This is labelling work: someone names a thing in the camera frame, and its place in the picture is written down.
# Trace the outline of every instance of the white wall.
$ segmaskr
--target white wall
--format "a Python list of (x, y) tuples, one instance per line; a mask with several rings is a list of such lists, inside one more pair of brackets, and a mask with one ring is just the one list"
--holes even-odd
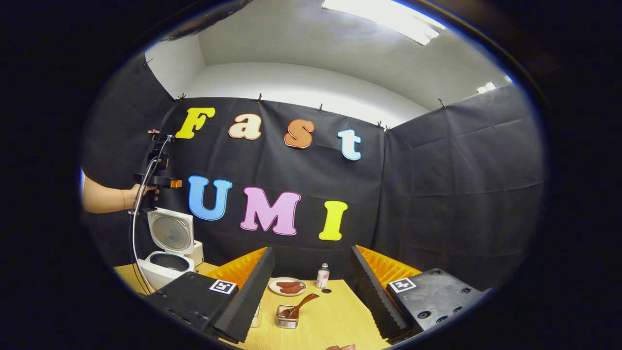
[[(161, 76), (162, 79), (156, 74), (160, 83), (169, 90), (167, 85), (170, 83), (164, 75)], [(196, 74), (183, 92), (187, 97), (239, 98), (257, 98), (262, 93), (262, 100), (312, 108), (323, 104), (322, 110), (372, 124), (382, 121), (383, 126), (389, 127), (428, 112), (413, 101), (378, 85), (350, 75), (294, 64), (249, 62), (209, 65)]]
[(149, 68), (173, 98), (181, 96), (205, 67), (196, 35), (157, 43), (145, 52), (145, 57), (151, 60)]

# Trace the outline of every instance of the wrist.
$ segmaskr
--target wrist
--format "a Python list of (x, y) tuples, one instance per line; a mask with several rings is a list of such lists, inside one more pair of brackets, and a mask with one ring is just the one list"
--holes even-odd
[(121, 194), (123, 196), (123, 209), (132, 209), (136, 201), (136, 190), (122, 189)]

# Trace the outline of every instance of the ceiling light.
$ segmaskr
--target ceiling light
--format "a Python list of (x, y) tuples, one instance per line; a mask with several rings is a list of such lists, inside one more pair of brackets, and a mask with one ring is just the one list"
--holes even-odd
[(490, 82), (490, 83), (487, 83), (486, 85), (484, 85), (482, 87), (478, 87), (477, 88), (477, 92), (478, 93), (485, 93), (485, 92), (488, 92), (490, 90), (494, 90), (495, 88), (497, 88), (497, 86), (493, 82)]
[(369, 19), (421, 45), (429, 43), (439, 35), (430, 26), (445, 29), (441, 23), (391, 0), (324, 0), (322, 8)]

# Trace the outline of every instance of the cable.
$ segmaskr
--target cable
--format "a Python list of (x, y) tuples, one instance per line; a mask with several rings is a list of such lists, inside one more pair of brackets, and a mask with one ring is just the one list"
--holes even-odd
[(140, 208), (141, 206), (141, 201), (142, 201), (142, 192), (145, 188), (145, 184), (147, 183), (147, 178), (150, 177), (150, 172), (152, 172), (151, 167), (157, 162), (157, 157), (152, 159), (149, 162), (149, 166), (147, 167), (147, 171), (145, 172), (145, 176), (142, 179), (141, 185), (138, 188), (138, 193), (136, 194), (136, 201), (134, 203), (134, 209), (132, 210), (132, 251), (134, 253), (134, 259), (136, 260), (136, 266), (138, 267), (138, 272), (140, 273), (143, 281), (145, 282), (145, 285), (147, 286), (147, 289), (149, 290), (149, 294), (153, 293), (152, 288), (149, 284), (149, 282), (147, 281), (147, 278), (145, 277), (144, 273), (142, 272), (142, 268), (140, 266), (140, 264), (138, 264), (138, 256), (136, 255), (136, 214), (138, 213), (138, 208)]
[(142, 201), (142, 192), (144, 191), (145, 185), (146, 183), (149, 181), (149, 179), (151, 178), (151, 176), (153, 175), (153, 173), (156, 171), (156, 167), (154, 167), (153, 169), (151, 169), (151, 167), (155, 164), (158, 163), (160, 161), (160, 157), (162, 156), (162, 152), (164, 150), (164, 146), (166, 145), (167, 142), (169, 142), (171, 139), (173, 138), (172, 135), (167, 135), (166, 140), (164, 141), (164, 143), (162, 143), (162, 147), (160, 148), (160, 153), (158, 153), (157, 157), (154, 157), (150, 162), (149, 162), (149, 166), (147, 167), (147, 171), (145, 172), (145, 176), (142, 179), (141, 185), (138, 188), (138, 192), (136, 193), (136, 198), (134, 200), (134, 210), (131, 212), (130, 218), (132, 220), (132, 225), (131, 225), (131, 240), (132, 240), (132, 251), (134, 253), (134, 259), (136, 261), (136, 266), (138, 267), (138, 272), (140, 273), (143, 282), (145, 283), (145, 286), (147, 286), (147, 289), (149, 290), (149, 294), (151, 294), (152, 288), (149, 284), (149, 281), (147, 281), (147, 278), (145, 277), (144, 273), (142, 272), (142, 268), (140, 266), (140, 264), (138, 264), (138, 256), (136, 254), (136, 214), (138, 213), (138, 208), (140, 208), (141, 206), (141, 201)]
[[(128, 222), (128, 244), (131, 247), (132, 245), (132, 216), (131, 215), (129, 216), (129, 222)], [(138, 278), (138, 274), (136, 273), (136, 266), (138, 265), (138, 262), (134, 259), (134, 253), (130, 252), (129, 256), (130, 256), (129, 263), (132, 265), (132, 271), (134, 272), (134, 277), (136, 277), (136, 280), (138, 281), (138, 284), (141, 286), (141, 289), (145, 293), (145, 295), (149, 295), (147, 291), (145, 290), (145, 286), (142, 285), (141, 279)]]

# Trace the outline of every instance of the wooden spoon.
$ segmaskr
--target wooden spoon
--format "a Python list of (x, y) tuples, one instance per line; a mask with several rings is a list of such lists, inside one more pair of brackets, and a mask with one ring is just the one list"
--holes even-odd
[(283, 318), (297, 318), (298, 317), (298, 310), (300, 309), (300, 307), (302, 305), (306, 304), (308, 301), (311, 301), (311, 300), (317, 298), (318, 296), (319, 295), (317, 295), (315, 293), (311, 293), (311, 294), (305, 296), (305, 298), (295, 308), (291, 308), (291, 309), (287, 309), (287, 310), (281, 311), (281, 313), (279, 313), (279, 317), (283, 317)]

